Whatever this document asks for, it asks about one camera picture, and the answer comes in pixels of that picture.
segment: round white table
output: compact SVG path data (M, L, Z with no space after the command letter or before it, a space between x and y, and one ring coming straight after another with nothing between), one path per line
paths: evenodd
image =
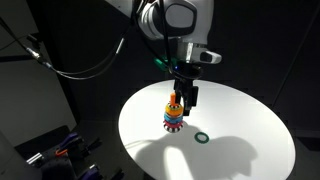
M236 89L208 81L184 128L163 127L174 81L143 88L124 105L119 119L122 143L133 160L157 180L285 180L295 162L292 137L265 105ZM206 144L197 132L209 136Z

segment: green ring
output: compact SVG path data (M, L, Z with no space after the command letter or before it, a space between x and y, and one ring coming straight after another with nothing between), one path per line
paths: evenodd
M200 139L198 138L199 135L205 136L205 137L206 137L206 140L204 140L204 141L200 140ZM204 133L204 132L197 132L197 133L194 135L194 139L195 139L198 143L200 143L200 144L206 144L207 142L209 142L209 136L208 136L206 133Z

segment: black background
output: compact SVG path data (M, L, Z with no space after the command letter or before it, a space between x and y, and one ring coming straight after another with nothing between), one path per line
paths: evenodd
M129 19L102 0L28 0L54 66L65 71L103 59ZM320 2L216 0L208 46L223 57L204 66L203 80L239 89L272 108L291 129L320 131ZM163 42L150 42L163 53ZM137 90L166 79L138 33L108 72L87 81L60 78L77 119L116 121Z

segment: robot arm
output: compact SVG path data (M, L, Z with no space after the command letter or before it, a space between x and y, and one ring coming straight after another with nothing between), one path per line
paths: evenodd
M137 3L135 0L106 1L128 17L131 17L133 3ZM165 39L160 1L138 2L138 25L150 40ZM200 64L217 64L221 61L219 54L207 49L213 3L213 0L163 0L168 38L178 39L177 51L172 54L177 63L171 73L175 76L175 102L180 103L181 97L183 98L184 116L188 116L191 108L197 104L198 87L193 86L193 80L202 75Z

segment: white table surface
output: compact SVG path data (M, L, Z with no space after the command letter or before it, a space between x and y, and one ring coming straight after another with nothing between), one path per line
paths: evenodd
M163 128L174 81L143 88L124 105L122 143L133 160L155 179L284 180L294 166L295 147L283 122L265 105L236 89L208 81L184 128ZM210 141L195 141L197 132Z

